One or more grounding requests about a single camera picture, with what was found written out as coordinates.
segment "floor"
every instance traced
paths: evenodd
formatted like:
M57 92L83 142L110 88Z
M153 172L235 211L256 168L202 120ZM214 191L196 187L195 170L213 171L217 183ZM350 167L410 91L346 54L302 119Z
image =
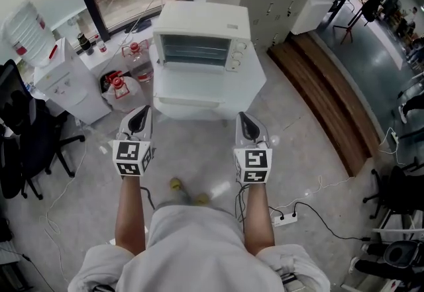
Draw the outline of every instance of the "floor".
M418 72L413 71L406 61L399 69L398 63L392 56L393 53L388 51L393 45L384 46L371 28L364 26L362 21L358 21L352 30L353 42L350 43L348 37L344 44L340 44L345 30L334 30L333 25L346 26L354 15L351 9L350 5L344 5L335 19L330 24L324 20L316 33L348 70L365 96L384 133L389 127L392 127L399 136L423 128L424 115L420 111L410 112L407 124L402 124L400 121L398 106L419 94L423 88L418 84L408 89L417 82L416 80L411 81L411 78ZM385 26L381 26L379 30L386 30L386 40L392 39L395 42L394 35L387 32ZM404 91L404 94L398 99L401 91ZM424 143L421 142L423 138L423 136L417 136L401 141L397 153L400 163L408 164L413 161L414 156L417 156L421 162L424 161ZM390 147L394 151L396 145L391 138L389 141Z
M376 191L370 175L373 161L369 160L356 178L310 195L318 189L320 175L326 185L347 179L347 174L297 91L267 55L261 54L260 61L268 81L248 112L268 127L270 135L280 137L280 143L274 148L272 173L267 184L269 204L277 207L305 197L303 201L317 209L338 235L372 235L370 229L375 221L368 216L374 212L375 204L363 204L362 198ZM29 191L27 200L18 196L1 201L1 208L11 221L16 249L32 259L56 292L64 292L67 287L60 272L58 247L64 277L70 281L90 247L114 238L121 179L112 165L108 141L114 138L121 118L121 114L111 113L92 126L85 126L86 143L76 142L66 147L66 158L73 168L81 162L85 147L87 153L74 182L49 213L60 227L60 233L56 230L59 234L53 233L43 217L70 181L59 161L54 162L52 175L42 174L38 178L44 200L37 200ZM142 178L143 186L152 192L154 203L170 197L168 181L178 176L191 194L206 192L212 196L215 206L234 213L234 199L239 190L232 162L234 122L173 121L160 114L155 114L155 121L157 151L148 173ZM69 118L64 136L79 133ZM149 228L153 211L144 192L142 195ZM288 213L292 207L282 211ZM332 291L340 291L339 285L346 279L353 281L350 285L358 283L363 278L360 274L346 278L346 273L350 259L360 253L362 243L335 238L305 206L298 207L297 211L297 223L274 229L276 243L303 245L329 277ZM23 262L21 266L34 286L47 291L28 263Z

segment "forearm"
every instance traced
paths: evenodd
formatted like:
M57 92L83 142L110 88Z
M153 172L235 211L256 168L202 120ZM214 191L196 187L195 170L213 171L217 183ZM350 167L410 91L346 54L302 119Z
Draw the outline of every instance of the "forearm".
M115 242L135 256L146 249L139 177L124 177L115 225Z
M275 246L265 184L252 184L249 187L244 245L254 256L264 248Z

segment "black office chair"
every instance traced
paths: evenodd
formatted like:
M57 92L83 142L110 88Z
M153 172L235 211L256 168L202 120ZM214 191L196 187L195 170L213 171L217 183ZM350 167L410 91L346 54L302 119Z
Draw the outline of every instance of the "black office chair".
M15 133L12 138L2 137L0 144L0 184L5 198L14 197L21 191L26 199L25 182L28 182L41 200L42 195L38 194L31 178L42 170L51 174L50 164L55 154L66 173L70 177L75 176L62 155L61 147L76 140L83 142L84 136L60 140L66 116L53 117L43 100L31 96L13 60L0 66L0 118Z
M376 212L370 215L370 219L377 218L382 206L390 209L390 215L406 215L414 211L424 211L424 175L405 175L404 172L416 166L417 160L404 168L395 166L390 176L384 175L381 178L376 170L371 171L377 180L378 193L362 200L366 203L368 200L378 199Z

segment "sleeve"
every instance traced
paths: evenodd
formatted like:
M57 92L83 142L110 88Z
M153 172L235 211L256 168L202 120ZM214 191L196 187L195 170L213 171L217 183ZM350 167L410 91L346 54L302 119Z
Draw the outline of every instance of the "sleeve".
M91 292L95 286L116 288L125 264L134 254L115 245L98 245L88 250L80 271L71 280L68 292Z
M279 275L292 273L312 291L329 292L330 281L300 245L265 248L256 257Z

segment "white shirt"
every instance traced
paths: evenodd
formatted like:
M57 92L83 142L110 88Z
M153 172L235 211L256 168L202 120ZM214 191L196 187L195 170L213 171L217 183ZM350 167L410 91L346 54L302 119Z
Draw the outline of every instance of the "white shirt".
M406 20L406 22L408 23L409 26L411 26L412 22L415 20L415 16L416 16L416 14L413 14L412 11L410 11L404 17L404 19Z
M286 273L312 291L330 291L329 280L301 246L274 246L254 257L229 213L173 205L153 214L141 254L114 245L88 250L68 291L108 285L119 292L282 292L280 276Z

